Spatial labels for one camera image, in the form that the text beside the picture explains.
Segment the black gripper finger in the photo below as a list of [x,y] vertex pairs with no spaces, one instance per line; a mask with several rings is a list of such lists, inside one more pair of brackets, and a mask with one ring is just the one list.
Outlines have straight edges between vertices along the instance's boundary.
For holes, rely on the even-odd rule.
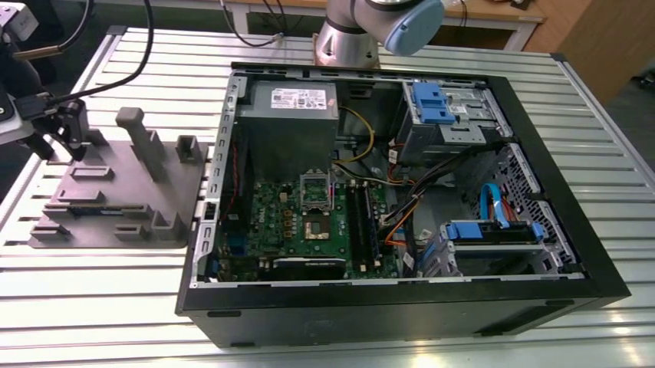
[[42,138],[39,133],[33,133],[23,138],[23,145],[31,150],[39,159],[50,159],[54,150],[50,144]]
[[59,105],[54,113],[54,120],[58,123],[54,140],[66,150],[71,159],[81,161],[85,155],[82,143],[87,132],[85,102],[73,100]]

